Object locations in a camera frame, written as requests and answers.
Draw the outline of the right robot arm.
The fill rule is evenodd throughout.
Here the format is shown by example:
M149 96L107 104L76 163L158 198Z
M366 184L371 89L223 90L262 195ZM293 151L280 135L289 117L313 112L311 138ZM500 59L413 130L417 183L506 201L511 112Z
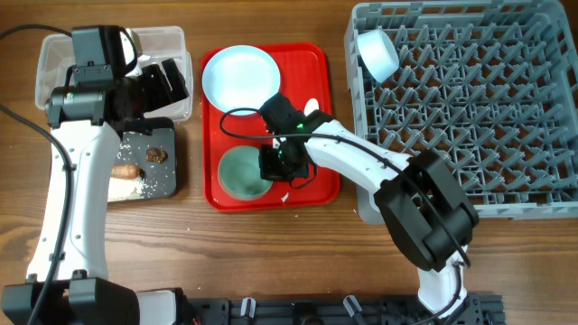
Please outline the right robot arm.
M466 254L480 217L443 158L389 151L347 130L318 108L300 111L281 93L253 107L266 124L260 176L292 183L318 168L353 181L373 199L398 250L418 269L428 321L450 320L464 304Z

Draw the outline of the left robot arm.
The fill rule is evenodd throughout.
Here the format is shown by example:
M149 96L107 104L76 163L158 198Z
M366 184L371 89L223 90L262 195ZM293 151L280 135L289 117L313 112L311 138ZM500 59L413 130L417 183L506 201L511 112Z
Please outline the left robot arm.
M39 244L1 308L15 324L196 324L180 288L135 292L108 280L108 187L122 138L174 136L154 111L188 96L173 60L140 67L141 48L118 25L70 31L75 62L46 102L51 177Z

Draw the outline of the large light blue plate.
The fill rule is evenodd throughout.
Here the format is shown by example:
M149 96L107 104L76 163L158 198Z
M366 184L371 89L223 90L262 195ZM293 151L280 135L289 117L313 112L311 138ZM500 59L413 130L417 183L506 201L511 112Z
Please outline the large light blue plate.
M249 45L227 47L214 54L202 72L202 90L219 111L259 109L281 88L281 71L267 52Z

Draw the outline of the white plastic spoon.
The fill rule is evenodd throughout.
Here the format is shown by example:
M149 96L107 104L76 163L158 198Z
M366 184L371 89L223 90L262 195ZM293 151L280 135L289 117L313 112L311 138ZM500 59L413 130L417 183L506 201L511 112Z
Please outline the white plastic spoon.
M306 116L310 115L312 112L318 110L320 108L319 102L316 98L310 98L303 109L303 112Z

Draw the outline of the brown food scrap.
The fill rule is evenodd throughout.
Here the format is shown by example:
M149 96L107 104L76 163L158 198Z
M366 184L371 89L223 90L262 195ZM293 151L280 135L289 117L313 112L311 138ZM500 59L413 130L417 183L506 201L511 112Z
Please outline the brown food scrap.
M145 159L150 163L163 163L168 158L168 153L161 148L148 148Z

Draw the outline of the light blue bowl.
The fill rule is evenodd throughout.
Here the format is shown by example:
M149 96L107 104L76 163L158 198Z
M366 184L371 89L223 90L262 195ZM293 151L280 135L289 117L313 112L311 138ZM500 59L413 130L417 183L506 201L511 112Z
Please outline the light blue bowl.
M372 78L383 83L399 68L394 43L382 30L362 33L357 39L359 55Z

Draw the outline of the green small bowl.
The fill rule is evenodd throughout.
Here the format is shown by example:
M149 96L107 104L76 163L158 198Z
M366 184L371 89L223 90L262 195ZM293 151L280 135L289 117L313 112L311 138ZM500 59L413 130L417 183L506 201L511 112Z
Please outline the green small bowl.
M233 199L257 200L266 195L272 181L261 177L260 151L254 146L240 145L226 151L219 161L220 187Z

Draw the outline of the white rice pile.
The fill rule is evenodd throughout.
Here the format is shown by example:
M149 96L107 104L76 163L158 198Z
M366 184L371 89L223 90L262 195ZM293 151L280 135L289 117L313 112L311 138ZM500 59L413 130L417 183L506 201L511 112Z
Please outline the white rice pile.
M163 162L147 160L149 149L167 153ZM136 165L140 174L132 180L111 178L108 202L154 200L168 198L177 189L175 135L171 130L158 130L154 135L125 133L119 146L115 166Z

